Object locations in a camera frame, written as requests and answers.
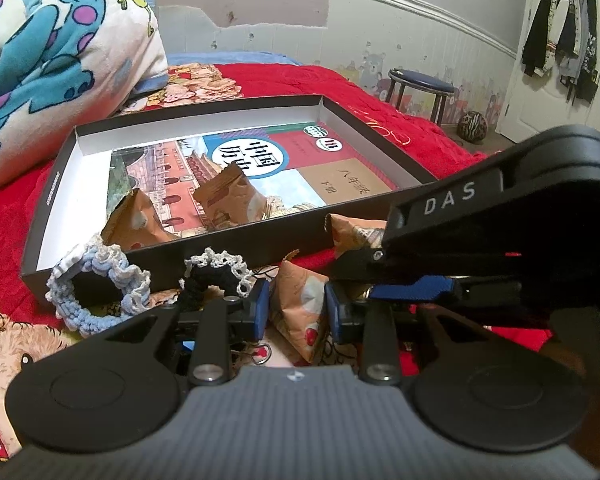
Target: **gray ribbed surface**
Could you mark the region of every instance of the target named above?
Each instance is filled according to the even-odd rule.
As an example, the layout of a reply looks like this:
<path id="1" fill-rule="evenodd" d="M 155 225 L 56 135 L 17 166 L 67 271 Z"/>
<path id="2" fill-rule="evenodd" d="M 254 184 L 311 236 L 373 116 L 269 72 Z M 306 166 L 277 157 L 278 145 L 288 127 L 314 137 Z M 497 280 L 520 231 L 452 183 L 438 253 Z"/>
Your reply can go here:
<path id="1" fill-rule="evenodd" d="M 456 446 L 424 426 L 398 390 L 362 383 L 349 367 L 301 372 L 304 378 L 293 382 L 293 370 L 244 367 L 231 383 L 195 389 L 178 415 L 143 442 L 97 456 L 29 447 L 7 462 L 0 479 L 597 478 L 566 446 L 526 456 Z"/>

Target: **blue bed sheet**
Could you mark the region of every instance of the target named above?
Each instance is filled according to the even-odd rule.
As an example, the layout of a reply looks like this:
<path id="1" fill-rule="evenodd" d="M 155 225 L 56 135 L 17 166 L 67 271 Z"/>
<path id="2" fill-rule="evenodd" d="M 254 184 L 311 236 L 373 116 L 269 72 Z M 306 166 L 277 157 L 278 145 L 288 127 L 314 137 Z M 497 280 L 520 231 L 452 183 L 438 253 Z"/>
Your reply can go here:
<path id="1" fill-rule="evenodd" d="M 184 52 L 182 54 L 167 54 L 170 65 L 183 65 L 187 63 L 280 63 L 284 65 L 300 66 L 295 59 L 284 54 L 272 52 Z"/>

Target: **red bedspread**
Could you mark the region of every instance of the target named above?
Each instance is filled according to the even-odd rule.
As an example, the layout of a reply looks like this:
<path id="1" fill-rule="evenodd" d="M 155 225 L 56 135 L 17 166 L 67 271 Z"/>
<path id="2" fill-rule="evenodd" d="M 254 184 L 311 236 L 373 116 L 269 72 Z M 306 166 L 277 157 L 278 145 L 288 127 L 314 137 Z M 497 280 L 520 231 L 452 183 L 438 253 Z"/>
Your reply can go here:
<path id="1" fill-rule="evenodd" d="M 405 116 L 318 66 L 233 64 L 218 66 L 225 77 L 242 86 L 245 97 L 284 94 L 322 94 L 346 107 L 379 134 L 388 137 L 438 178 L 444 178 L 484 158 L 460 148 L 431 122 Z M 51 163 L 35 168 L 0 190 L 0 311 L 13 321 L 49 324 L 60 322 L 48 308 L 40 307 L 19 278 L 20 259 L 36 201 Z M 317 268 L 333 257 L 323 251 L 294 261 Z M 538 348 L 543 331 L 508 331 L 510 338 Z"/>

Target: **white round sticker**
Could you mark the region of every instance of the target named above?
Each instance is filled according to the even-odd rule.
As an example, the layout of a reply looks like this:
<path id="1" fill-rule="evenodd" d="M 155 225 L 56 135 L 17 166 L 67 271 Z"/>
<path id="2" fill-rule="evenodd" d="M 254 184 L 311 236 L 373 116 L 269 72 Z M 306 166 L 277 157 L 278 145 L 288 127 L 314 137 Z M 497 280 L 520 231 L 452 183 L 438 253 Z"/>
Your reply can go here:
<path id="1" fill-rule="evenodd" d="M 264 139 L 231 139 L 214 150 L 211 160 L 222 166 L 235 162 L 246 176 L 259 176 L 276 171 L 285 156 L 279 147 Z"/>
<path id="2" fill-rule="evenodd" d="M 336 139 L 318 139 L 315 145 L 325 152 L 339 152 L 342 149 L 342 143 Z"/>
<path id="3" fill-rule="evenodd" d="M 304 132 L 307 135 L 311 135 L 312 137 L 326 137 L 327 135 L 329 135 L 328 131 L 325 130 L 324 128 L 321 128 L 320 126 L 307 126 L 304 129 Z"/>

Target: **gray garment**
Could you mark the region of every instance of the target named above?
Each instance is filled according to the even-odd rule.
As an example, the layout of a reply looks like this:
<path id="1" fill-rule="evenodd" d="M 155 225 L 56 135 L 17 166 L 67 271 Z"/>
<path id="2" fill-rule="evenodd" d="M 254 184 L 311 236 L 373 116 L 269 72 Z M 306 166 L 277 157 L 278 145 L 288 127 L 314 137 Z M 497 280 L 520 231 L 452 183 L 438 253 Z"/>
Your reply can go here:
<path id="1" fill-rule="evenodd" d="M 589 14 L 587 12 L 587 0 L 578 0 L 580 4 L 580 53 L 578 57 L 562 58 L 558 71 L 562 77 L 572 77 L 577 79 L 584 63 L 584 57 L 587 53 L 587 41 L 589 41 Z"/>

